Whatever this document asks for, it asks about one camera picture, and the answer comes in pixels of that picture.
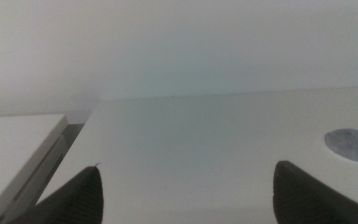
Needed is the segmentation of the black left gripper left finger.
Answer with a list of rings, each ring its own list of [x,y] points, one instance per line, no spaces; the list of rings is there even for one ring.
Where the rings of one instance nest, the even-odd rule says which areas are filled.
[[[101,224],[104,197],[101,174],[89,166],[11,224]]]

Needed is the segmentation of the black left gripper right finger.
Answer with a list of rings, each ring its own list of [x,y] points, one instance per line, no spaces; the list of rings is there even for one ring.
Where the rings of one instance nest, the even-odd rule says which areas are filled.
[[[289,161],[277,162],[273,212],[280,224],[358,224],[358,203]]]

